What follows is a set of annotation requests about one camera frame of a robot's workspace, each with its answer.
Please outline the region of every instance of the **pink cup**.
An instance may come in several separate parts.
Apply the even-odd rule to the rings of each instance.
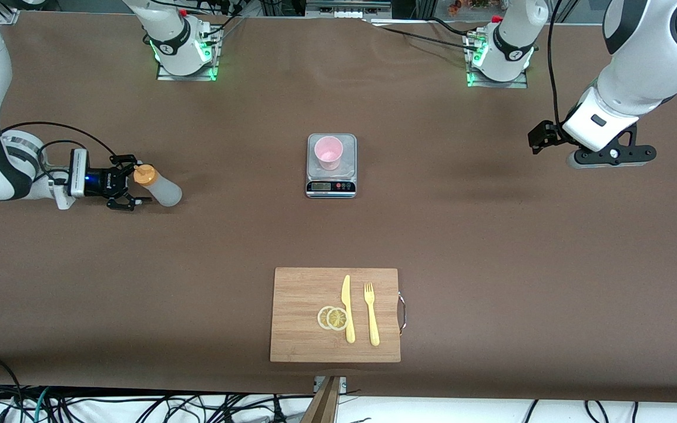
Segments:
[[[344,145],[335,136],[325,136],[315,143],[315,156],[325,170],[335,170],[341,164]]]

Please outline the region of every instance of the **digital kitchen scale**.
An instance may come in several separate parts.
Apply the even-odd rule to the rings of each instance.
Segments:
[[[315,156],[317,140],[333,136],[344,146],[341,163],[334,170],[324,169]],[[354,198],[357,195],[357,138],[352,134],[312,134],[307,139],[307,181],[309,198]]]

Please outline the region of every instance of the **wooden cutting board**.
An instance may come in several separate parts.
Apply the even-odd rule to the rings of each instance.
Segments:
[[[344,308],[341,287],[351,280],[354,344],[344,331],[322,329],[317,313],[324,306]],[[376,320],[381,343],[370,345],[366,282],[376,293]],[[271,361],[300,363],[398,363],[398,270],[395,268],[279,267],[273,284]]]

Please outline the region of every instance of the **knife handle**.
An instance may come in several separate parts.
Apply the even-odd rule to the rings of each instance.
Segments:
[[[357,340],[354,335],[354,321],[351,319],[351,311],[349,310],[346,311],[346,330],[344,332],[346,332],[346,342],[352,344]]]
[[[381,336],[378,334],[378,322],[376,322],[376,309],[372,304],[368,305],[370,315],[370,343],[373,346],[381,345]]]

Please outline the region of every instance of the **teal cable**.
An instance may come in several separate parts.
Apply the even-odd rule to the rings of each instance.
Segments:
[[[35,403],[35,412],[33,413],[33,421],[35,423],[38,423],[38,415],[41,414],[41,404],[43,404],[43,397],[46,396],[46,391],[49,390],[49,387],[46,386],[43,391],[41,391],[41,395],[38,396],[38,402]]]

